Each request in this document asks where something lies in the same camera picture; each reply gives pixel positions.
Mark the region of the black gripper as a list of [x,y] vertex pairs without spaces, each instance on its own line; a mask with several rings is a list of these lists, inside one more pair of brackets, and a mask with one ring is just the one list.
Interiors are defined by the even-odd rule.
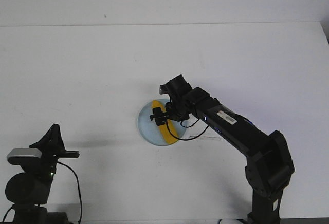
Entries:
[[79,158],[79,151],[66,151],[58,124],[53,124],[38,142],[31,144],[29,147],[36,148],[41,152],[51,151],[55,147],[58,153],[53,153],[53,156],[56,158]]
[[185,108],[179,109],[173,101],[169,101],[165,104],[166,111],[163,111],[161,107],[155,107],[152,109],[150,120],[155,120],[157,126],[166,124],[167,118],[173,121],[181,122],[190,119],[190,115]]

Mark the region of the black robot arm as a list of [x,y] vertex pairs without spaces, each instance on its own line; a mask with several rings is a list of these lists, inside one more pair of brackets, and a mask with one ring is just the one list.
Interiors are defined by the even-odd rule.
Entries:
[[58,124],[27,148],[14,148],[7,161],[19,165],[23,172],[14,175],[6,184],[6,198],[15,211],[12,223],[69,223],[65,212],[48,212],[53,178],[60,159],[78,158],[79,151],[66,150]]
[[188,120],[189,115],[205,122],[246,157],[246,179],[253,189],[247,223],[280,223],[283,190],[295,172],[283,134],[278,130],[265,134],[205,90],[192,88],[182,75],[160,85],[159,93],[168,94],[170,101],[165,110],[154,108],[150,119],[158,126]]

